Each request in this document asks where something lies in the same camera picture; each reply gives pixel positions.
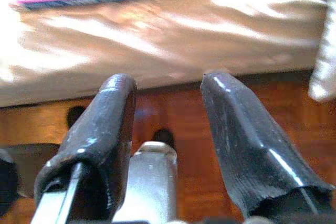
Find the wooden surface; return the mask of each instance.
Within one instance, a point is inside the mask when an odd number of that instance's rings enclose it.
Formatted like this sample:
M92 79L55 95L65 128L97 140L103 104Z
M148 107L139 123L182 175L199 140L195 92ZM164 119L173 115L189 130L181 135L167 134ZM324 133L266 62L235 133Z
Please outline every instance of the wooden surface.
M307 85L297 81L253 84L250 88L312 168L325 181L336 184L336 102L314 102L307 96ZM90 100L1 109L0 144L60 143L67 131L68 109L87 106ZM241 219L225 191L199 89L142 92L136 107L133 151L163 127L175 135L178 216L188 221L205 216ZM29 223L33 213L33 201L21 199L0 223Z

